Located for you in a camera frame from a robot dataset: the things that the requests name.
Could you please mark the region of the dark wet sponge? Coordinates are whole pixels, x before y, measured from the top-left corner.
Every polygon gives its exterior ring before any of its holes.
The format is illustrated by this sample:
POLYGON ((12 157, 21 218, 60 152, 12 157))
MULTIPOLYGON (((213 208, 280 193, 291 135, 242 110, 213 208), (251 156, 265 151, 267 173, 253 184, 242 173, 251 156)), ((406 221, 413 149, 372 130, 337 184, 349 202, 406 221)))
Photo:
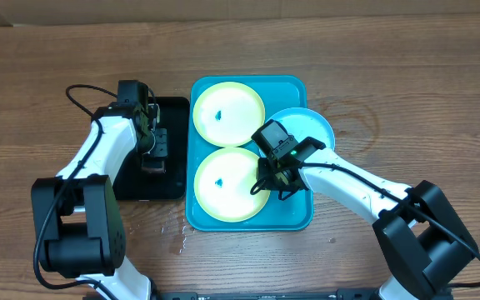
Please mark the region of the dark wet sponge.
POLYGON ((142 170, 146 173, 165 173, 165 162, 162 160, 144 160, 142 170))

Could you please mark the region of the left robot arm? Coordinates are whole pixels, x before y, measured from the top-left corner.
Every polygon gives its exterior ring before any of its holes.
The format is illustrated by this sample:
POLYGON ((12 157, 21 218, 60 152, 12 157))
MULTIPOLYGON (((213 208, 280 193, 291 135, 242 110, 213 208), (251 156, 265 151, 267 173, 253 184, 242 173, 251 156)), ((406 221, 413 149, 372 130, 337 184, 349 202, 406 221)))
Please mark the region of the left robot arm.
POLYGON ((157 299, 153 280, 126 254, 119 200, 176 199, 157 104, 116 104, 92 114, 74 159, 31 190, 33 271, 45 288, 88 285, 105 299, 157 299))

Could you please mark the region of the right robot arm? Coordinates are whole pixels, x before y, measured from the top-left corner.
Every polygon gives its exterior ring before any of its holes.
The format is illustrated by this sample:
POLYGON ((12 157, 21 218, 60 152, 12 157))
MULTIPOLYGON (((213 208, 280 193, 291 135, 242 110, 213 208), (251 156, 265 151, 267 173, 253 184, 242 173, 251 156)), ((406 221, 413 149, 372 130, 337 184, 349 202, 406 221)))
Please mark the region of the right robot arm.
POLYGON ((252 135, 263 153, 251 192, 299 190, 324 194, 372 226, 390 270, 373 299, 435 299, 458 288, 454 278, 478 245, 443 191, 429 181, 415 187, 352 165, 325 143, 306 137, 252 135))

